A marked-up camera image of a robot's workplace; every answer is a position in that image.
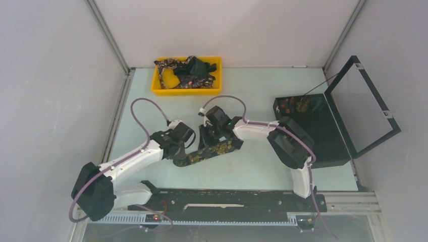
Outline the navy gold floral tie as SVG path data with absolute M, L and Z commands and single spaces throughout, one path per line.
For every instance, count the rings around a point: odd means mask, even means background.
M 220 141 L 213 146 L 199 148 L 197 151 L 191 152 L 182 158 L 174 159 L 173 164 L 177 167 L 185 167 L 199 162 L 232 153 L 241 149 L 244 141 L 239 139 L 228 139 Z

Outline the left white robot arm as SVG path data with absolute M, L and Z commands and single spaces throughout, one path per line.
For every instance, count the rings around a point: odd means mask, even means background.
M 147 210 L 157 208 L 159 195 L 149 187 L 149 182 L 126 186 L 123 183 L 155 162 L 183 157 L 185 143 L 191 137 L 195 137 L 195 131 L 177 119 L 168 130 L 153 133 L 142 145 L 116 160 L 101 165 L 85 164 L 71 192 L 73 204 L 92 221 L 129 205 L 142 205 Z

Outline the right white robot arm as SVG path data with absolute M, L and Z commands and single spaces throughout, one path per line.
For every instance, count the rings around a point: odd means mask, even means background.
M 247 140 L 267 142 L 290 169 L 294 206 L 306 211 L 314 204 L 309 173 L 314 159 L 313 140 L 295 121 L 289 117 L 269 123 L 249 121 L 240 116 L 229 118 L 218 106 L 208 111 L 201 108 L 199 115 L 204 118 L 199 127 L 203 151 L 218 156 L 239 150 Z

